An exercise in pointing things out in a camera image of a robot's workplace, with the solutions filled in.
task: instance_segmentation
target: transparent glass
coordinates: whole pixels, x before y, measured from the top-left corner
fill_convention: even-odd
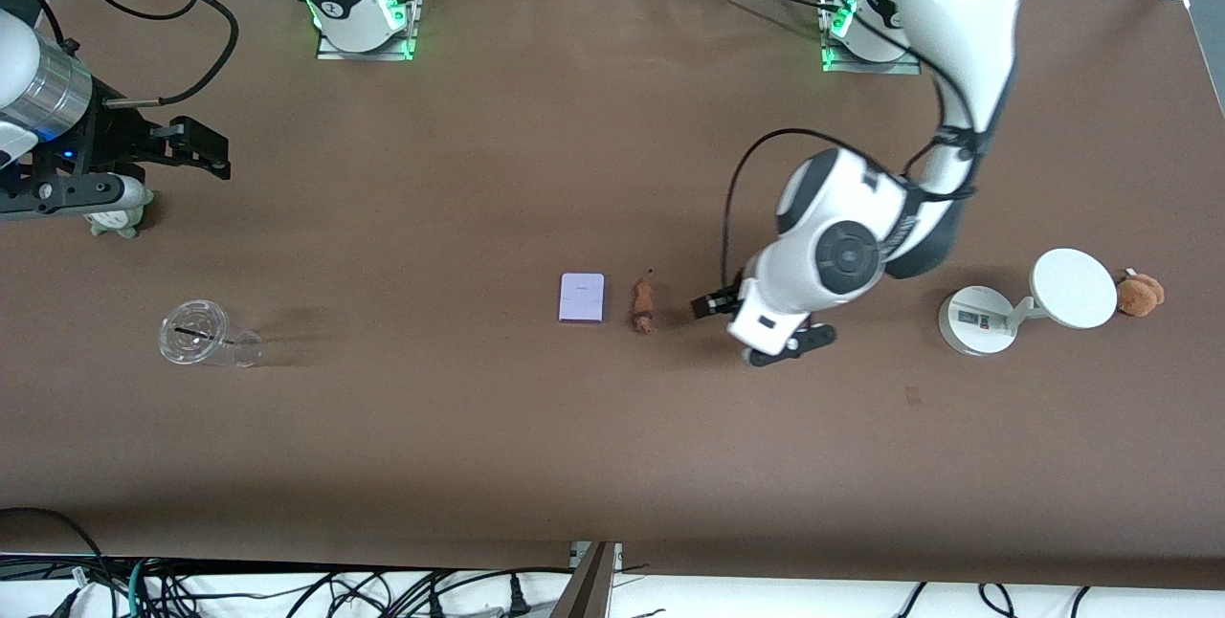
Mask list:
[[[175,364],[251,367],[263,357],[263,341],[233,325],[216,302],[194,299],[170,310],[158,335],[162,357]]]

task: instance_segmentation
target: metal cylinder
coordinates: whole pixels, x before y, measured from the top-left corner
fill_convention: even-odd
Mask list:
[[[85,115],[93,78],[85,64],[38,36],[38,67],[26,91],[0,108],[0,118],[31,130],[43,141],[60,137]]]

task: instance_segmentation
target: brown table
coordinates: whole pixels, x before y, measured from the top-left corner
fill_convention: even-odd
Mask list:
[[[317,63],[293,0],[223,2],[232,64],[148,115],[228,135],[234,179],[151,169],[131,242],[0,227],[4,504],[124,554],[510,565],[615,538],[655,571],[1225,586],[1225,123],[1181,4],[1025,0],[954,255],[755,370],[685,313],[718,283],[733,166],[801,125],[897,168],[933,128],[929,78],[822,74],[813,13],[774,0],[428,0],[407,64]],[[202,6],[53,5],[130,96],[187,86],[224,39]],[[746,170],[734,262],[821,148]],[[946,347],[947,294],[1019,298],[1054,246],[1169,300],[990,359]],[[639,337],[648,267],[664,313]],[[606,324],[555,321],[570,270],[608,275]],[[273,365],[162,359],[159,320],[196,297]]]

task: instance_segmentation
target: brown plush toy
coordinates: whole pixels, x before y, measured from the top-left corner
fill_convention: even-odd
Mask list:
[[[1145,316],[1165,302],[1165,288],[1156,278],[1127,270],[1127,277],[1118,283],[1118,311],[1129,316]]]

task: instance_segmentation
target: brown toy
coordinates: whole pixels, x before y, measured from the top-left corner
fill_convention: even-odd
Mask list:
[[[648,280],[652,269],[633,286],[633,308],[630,311],[630,322],[633,330],[639,334],[649,334],[655,330],[655,299]]]
[[[1156,278],[1127,270],[1118,283],[1118,311],[1129,316],[1145,316],[1165,302],[1165,288]]]

